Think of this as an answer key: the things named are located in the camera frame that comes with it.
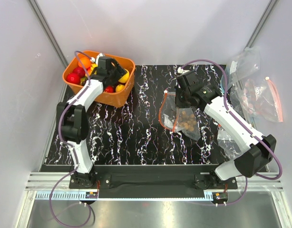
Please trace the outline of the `yellow lemon large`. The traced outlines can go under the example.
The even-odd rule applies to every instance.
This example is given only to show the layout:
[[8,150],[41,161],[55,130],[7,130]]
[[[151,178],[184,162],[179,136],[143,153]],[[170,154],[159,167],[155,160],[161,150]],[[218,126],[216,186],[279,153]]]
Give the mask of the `yellow lemon large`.
[[125,74],[118,80],[119,83],[125,84],[128,81],[130,73],[127,69],[125,71]]

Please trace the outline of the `clear zip bag orange zipper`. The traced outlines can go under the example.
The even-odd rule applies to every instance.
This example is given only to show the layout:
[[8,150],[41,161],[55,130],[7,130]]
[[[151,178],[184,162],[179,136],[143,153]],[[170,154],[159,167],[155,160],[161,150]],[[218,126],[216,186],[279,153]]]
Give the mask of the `clear zip bag orange zipper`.
[[164,91],[164,99],[159,110],[159,122],[173,133],[182,133],[191,140],[201,137],[198,122],[192,108],[178,108],[175,105],[175,92]]

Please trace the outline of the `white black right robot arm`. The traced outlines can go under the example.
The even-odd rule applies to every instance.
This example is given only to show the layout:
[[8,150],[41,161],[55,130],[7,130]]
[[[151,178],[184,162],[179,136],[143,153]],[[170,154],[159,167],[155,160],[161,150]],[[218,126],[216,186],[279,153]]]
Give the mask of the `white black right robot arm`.
[[252,177],[273,160],[276,139],[271,134],[264,136],[249,125],[227,104],[217,87],[199,84],[195,78],[192,71],[176,77],[176,106],[203,111],[222,126],[242,152],[239,157],[217,166],[210,176],[210,184],[221,188],[232,177]]

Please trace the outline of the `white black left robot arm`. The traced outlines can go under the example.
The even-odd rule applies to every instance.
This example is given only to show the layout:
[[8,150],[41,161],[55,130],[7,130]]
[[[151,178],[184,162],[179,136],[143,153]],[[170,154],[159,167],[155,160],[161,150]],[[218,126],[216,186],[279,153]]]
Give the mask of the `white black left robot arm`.
[[92,188],[97,181],[86,142],[89,132],[87,110],[108,86],[116,84],[127,72],[112,57],[99,55],[96,65],[95,74],[87,74],[83,88],[67,102],[57,105],[58,135],[74,162],[70,175],[86,188]]

